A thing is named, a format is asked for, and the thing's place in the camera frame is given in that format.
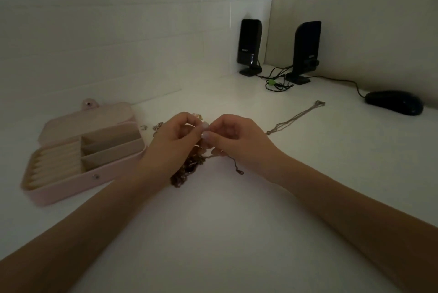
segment speaker stand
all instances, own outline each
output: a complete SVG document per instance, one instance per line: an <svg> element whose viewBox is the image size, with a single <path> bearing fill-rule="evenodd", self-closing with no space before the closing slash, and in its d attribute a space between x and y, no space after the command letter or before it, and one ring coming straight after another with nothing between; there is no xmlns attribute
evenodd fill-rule
<svg viewBox="0 0 438 293"><path fill-rule="evenodd" d="M285 79L286 81L292 82L293 84L296 85L303 85L310 82L310 80L307 77L303 77L300 75L293 75L293 73L286 74Z"/></svg>
<svg viewBox="0 0 438 293"><path fill-rule="evenodd" d="M239 74L251 77L251 76L255 76L258 75L262 72L262 68L258 65L254 65L254 66L250 66L249 68L243 69L241 71L239 71Z"/></svg>

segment pink jewelry box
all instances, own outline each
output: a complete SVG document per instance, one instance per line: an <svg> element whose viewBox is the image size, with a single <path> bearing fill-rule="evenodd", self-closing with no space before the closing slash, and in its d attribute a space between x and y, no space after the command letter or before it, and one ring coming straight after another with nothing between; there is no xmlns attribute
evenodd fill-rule
<svg viewBox="0 0 438 293"><path fill-rule="evenodd" d="M129 171L142 157L141 137L129 103L99 107L93 100L83 110L48 121L21 182L39 206L49 205Z"/></svg>

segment speaker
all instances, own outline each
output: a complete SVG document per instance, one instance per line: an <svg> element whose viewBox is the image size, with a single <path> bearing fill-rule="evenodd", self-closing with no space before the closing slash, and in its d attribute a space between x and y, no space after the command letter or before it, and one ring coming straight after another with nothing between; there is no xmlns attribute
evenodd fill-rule
<svg viewBox="0 0 438 293"><path fill-rule="evenodd" d="M261 32L262 25L259 19L242 20L237 62L249 66L249 68L239 72L242 75L254 76L261 73L261 67L257 65Z"/></svg>
<svg viewBox="0 0 438 293"><path fill-rule="evenodd" d="M297 85L310 82L308 78L300 75L313 72L319 66L321 26L321 21L314 21L303 23L297 28L293 49L293 69L291 73L286 75L286 81Z"/></svg>

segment tabletop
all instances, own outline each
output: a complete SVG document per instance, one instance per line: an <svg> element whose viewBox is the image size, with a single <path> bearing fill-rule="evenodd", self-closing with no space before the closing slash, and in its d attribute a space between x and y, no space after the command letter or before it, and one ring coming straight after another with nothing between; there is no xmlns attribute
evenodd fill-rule
<svg viewBox="0 0 438 293"><path fill-rule="evenodd" d="M174 114L211 122L232 113L263 130L326 102L271 135L288 155L340 183L438 226L438 111L417 117L367 105L356 89L313 78L287 92L239 74L193 83L133 105L139 124ZM0 131L0 258L63 219L104 186L35 207L19 183L51 116ZM399 292L358 251L284 189L227 157L208 160L180 189L148 202L73 288L73 292Z"/></svg>

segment computer mouse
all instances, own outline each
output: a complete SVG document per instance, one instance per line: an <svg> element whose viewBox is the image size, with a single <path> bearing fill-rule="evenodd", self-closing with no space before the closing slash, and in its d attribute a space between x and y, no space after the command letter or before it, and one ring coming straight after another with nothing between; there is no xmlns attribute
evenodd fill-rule
<svg viewBox="0 0 438 293"><path fill-rule="evenodd" d="M419 97L406 91L370 92L365 96L365 102L406 115L420 115L424 108Z"/></svg>

